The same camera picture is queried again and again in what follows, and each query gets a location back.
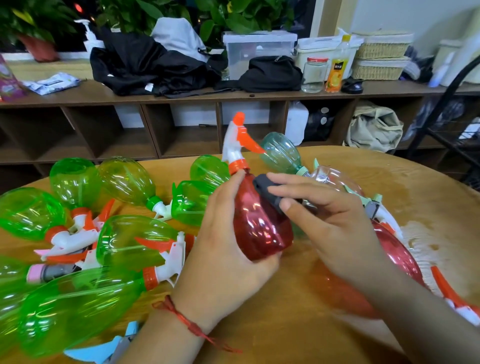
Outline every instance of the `wicker basket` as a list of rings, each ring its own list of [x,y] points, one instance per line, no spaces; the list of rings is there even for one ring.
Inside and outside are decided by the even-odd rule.
[[[410,58],[389,58],[374,61],[356,60],[353,64],[353,78],[363,80],[398,80]]]
[[[399,58],[405,55],[408,46],[413,42],[413,34],[398,33],[356,33],[364,37],[357,57],[361,60],[381,58]]]

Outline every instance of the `red jar lid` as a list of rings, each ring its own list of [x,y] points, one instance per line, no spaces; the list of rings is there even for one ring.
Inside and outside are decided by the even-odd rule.
[[[328,58],[314,58],[308,57],[307,62],[328,62]]]

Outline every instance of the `red spray bottle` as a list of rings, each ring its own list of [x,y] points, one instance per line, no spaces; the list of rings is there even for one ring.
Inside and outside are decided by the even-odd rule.
[[[242,252],[251,261],[266,258],[288,248],[293,242],[293,231],[287,216],[261,197],[253,185],[254,175],[241,153],[242,147],[254,153],[265,151],[249,136],[243,126],[245,114],[238,112],[228,125],[223,142],[223,161],[228,161],[228,170],[234,175],[245,170],[235,197],[233,229]]]

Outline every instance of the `orange juice label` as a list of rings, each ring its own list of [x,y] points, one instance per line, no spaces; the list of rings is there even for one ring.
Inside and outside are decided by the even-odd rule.
[[[332,60],[332,70],[325,86],[327,92],[339,92],[342,89],[342,78],[347,64],[348,60]]]

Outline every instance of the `wooden table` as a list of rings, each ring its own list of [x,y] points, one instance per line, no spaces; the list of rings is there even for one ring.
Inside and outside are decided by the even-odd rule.
[[[308,168],[313,158],[349,175],[367,195],[380,193],[384,205],[402,226],[404,242],[417,259],[425,281],[432,284],[430,266],[440,267],[457,292],[480,305],[480,194],[419,164],[391,155],[340,146],[300,148]],[[267,171],[257,155],[245,153],[252,172]],[[151,173],[159,196],[171,197],[172,182],[189,178],[195,158],[151,160],[142,164]],[[48,180],[32,186],[49,190]],[[144,208],[116,203],[121,214],[153,216]],[[172,225],[195,232],[172,221]],[[1,232],[0,254],[35,262],[39,246]],[[308,364],[308,363],[408,363],[401,354],[366,338],[338,322],[319,294],[319,259],[311,247],[297,243],[285,251],[280,270],[253,298],[226,318],[213,336],[243,354],[229,354],[205,345],[196,363]],[[122,335],[129,321],[144,320],[150,303],[168,289],[166,285],[145,294],[115,327],[88,344]],[[65,356],[31,360],[15,349],[2,363],[74,363]]]

